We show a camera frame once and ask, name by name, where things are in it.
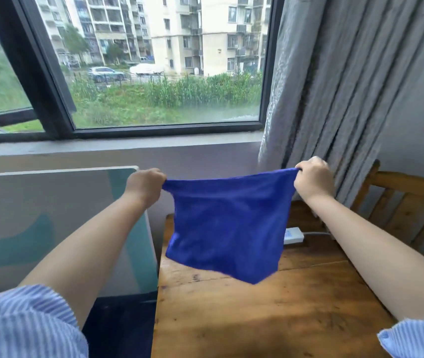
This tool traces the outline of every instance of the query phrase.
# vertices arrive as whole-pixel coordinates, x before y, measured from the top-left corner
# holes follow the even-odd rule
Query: wooden chair
[[[379,167],[379,161],[374,162],[351,209],[358,212],[368,195],[370,186],[383,187],[384,191],[368,218],[370,222],[376,224],[394,193],[396,191],[404,192],[397,208],[384,225],[384,230],[419,250],[424,245],[424,225],[415,238],[409,240],[409,236],[412,234],[410,228],[413,223],[424,215],[424,178],[398,172],[382,172],[379,171]]]

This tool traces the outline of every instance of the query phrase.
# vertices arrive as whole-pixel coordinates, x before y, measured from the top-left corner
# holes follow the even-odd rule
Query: power strip
[[[287,228],[285,231],[285,238],[283,240],[283,245],[303,242],[303,239],[304,239],[304,235],[301,232],[299,227]]]

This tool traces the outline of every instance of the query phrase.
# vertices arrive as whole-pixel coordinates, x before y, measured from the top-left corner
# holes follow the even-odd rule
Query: microfiber cloth
[[[174,234],[166,256],[256,284],[278,270],[297,168],[230,179],[167,180]]]

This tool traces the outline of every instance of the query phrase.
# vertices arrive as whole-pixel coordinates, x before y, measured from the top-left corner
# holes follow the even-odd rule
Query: wooden table
[[[295,207],[289,226],[323,229]],[[166,258],[173,224],[168,216],[152,357],[388,357],[376,334],[395,322],[329,236],[285,247],[278,272],[250,285]]]

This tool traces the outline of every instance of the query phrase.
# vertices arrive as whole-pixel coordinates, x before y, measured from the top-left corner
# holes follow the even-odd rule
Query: gray curtain
[[[424,0],[285,0],[259,169],[320,156],[351,206],[423,40]]]

